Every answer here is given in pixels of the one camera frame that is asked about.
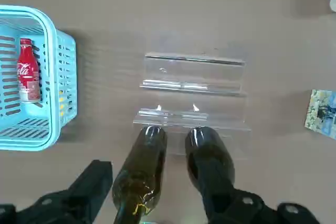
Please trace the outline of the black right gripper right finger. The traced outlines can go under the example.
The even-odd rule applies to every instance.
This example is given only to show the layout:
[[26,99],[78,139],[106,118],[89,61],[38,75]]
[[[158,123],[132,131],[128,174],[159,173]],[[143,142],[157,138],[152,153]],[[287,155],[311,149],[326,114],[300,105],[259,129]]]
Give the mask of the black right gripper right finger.
[[198,161],[198,186],[208,223],[319,223],[302,205],[283,202],[272,209],[260,196],[234,188],[214,159]]

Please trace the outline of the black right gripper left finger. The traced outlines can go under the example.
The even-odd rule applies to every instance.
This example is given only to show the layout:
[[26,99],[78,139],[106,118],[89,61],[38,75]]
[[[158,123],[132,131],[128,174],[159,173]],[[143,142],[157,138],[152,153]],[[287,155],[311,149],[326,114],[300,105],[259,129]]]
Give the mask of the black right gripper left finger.
[[1,223],[93,223],[112,187],[110,161],[93,160],[69,188],[18,211],[1,204]]

